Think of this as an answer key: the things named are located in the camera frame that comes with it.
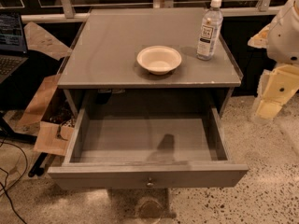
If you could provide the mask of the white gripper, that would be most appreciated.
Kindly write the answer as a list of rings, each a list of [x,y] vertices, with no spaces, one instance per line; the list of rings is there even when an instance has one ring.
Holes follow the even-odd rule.
[[[267,24],[248,41],[250,47],[265,49],[270,25]],[[262,119],[273,119],[282,105],[299,90],[299,66],[279,63],[272,71],[264,70],[259,81],[258,96],[262,99],[255,114]]]

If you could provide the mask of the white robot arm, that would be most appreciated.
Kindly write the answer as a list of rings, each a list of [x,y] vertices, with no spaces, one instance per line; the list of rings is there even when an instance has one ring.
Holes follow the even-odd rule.
[[[299,0],[288,0],[248,45],[266,49],[276,62],[272,71],[263,71],[253,105],[255,118],[273,119],[299,90]]]

